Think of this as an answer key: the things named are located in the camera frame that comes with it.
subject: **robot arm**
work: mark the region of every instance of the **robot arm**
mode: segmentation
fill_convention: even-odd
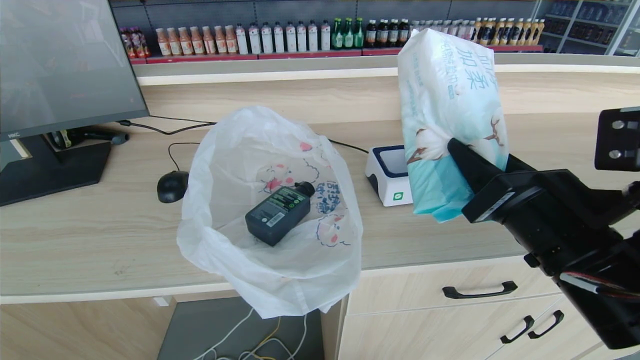
[[[475,194],[467,220],[504,225],[609,348],[640,344],[640,230],[624,239],[610,227],[640,209],[640,181],[594,190],[566,169],[509,155],[502,171],[456,139],[447,148]],[[640,171],[640,108],[600,114],[595,166]]]

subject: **floor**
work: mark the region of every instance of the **floor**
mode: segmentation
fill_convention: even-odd
[[[178,303],[164,337],[158,360],[194,359],[222,340],[229,330],[247,316],[250,309],[251,307],[239,297]],[[218,357],[239,359],[241,352],[253,350],[276,329],[277,324],[277,318],[263,320],[253,312],[226,341],[216,347]],[[280,339],[291,352],[294,352],[300,344],[303,332],[302,316],[283,316],[274,337]],[[257,353],[262,357],[279,360],[289,357],[286,350],[275,341],[266,343]],[[246,358],[247,360],[255,359],[251,356]],[[215,359],[213,352],[204,357],[204,360],[213,359]],[[324,359],[318,310],[307,315],[307,335],[300,351],[296,354],[296,359]]]

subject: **drawer handle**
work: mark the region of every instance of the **drawer handle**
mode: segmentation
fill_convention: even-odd
[[[510,344],[514,341],[516,341],[519,337],[521,337],[525,332],[529,331],[529,329],[531,329],[531,327],[533,326],[533,323],[535,320],[533,320],[533,317],[531,317],[531,315],[527,315],[524,317],[524,330],[520,331],[516,336],[514,336],[513,339],[509,339],[507,338],[506,335],[502,335],[502,337],[500,338],[500,341],[502,341],[503,344]]]
[[[539,334],[536,334],[536,332],[535,332],[535,331],[531,331],[531,332],[530,332],[529,334],[527,334],[527,335],[529,335],[529,337],[530,337],[530,338],[532,338],[532,339],[538,339],[538,338],[541,338],[544,334],[546,334],[546,333],[548,333],[549,331],[551,331],[551,329],[553,329],[554,327],[556,327],[556,325],[557,325],[557,324],[559,324],[559,323],[564,319],[564,314],[562,313],[562,311],[560,311],[560,310],[556,310],[556,311],[554,312],[554,317],[556,318],[556,322],[554,322],[554,324],[553,324],[553,325],[551,325],[547,330],[545,330],[545,331],[543,331],[543,332],[541,332],[541,333],[539,333]]]
[[[459,293],[454,286],[445,286],[444,288],[442,288],[442,292],[444,293],[444,296],[450,299],[476,299],[479,297],[507,295],[513,293],[518,288],[518,285],[516,285],[516,283],[513,281],[505,281],[502,283],[502,287],[504,288],[502,291],[487,294],[465,295]]]

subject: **counter top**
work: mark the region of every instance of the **counter top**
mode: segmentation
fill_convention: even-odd
[[[593,168],[597,114],[512,115],[511,152],[539,169],[569,168],[588,186],[621,188],[631,173]],[[361,147],[402,143],[400,121],[314,124],[334,140]],[[162,204],[156,183],[174,169],[166,148],[199,141],[205,131],[175,136],[135,133],[113,147],[102,181],[0,208],[2,303],[150,297],[227,290],[230,285],[182,257],[175,234],[181,202]],[[364,270],[524,254],[498,224],[463,218],[437,224],[412,206],[384,208],[364,176],[366,155],[336,145],[345,158],[364,223]],[[172,154],[188,168],[195,145]],[[616,226],[630,235],[634,214]]]

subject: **monitor stand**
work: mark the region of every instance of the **monitor stand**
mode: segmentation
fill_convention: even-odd
[[[44,135],[20,141],[31,157],[0,172],[0,206],[97,184],[111,150],[104,142],[56,152]]]

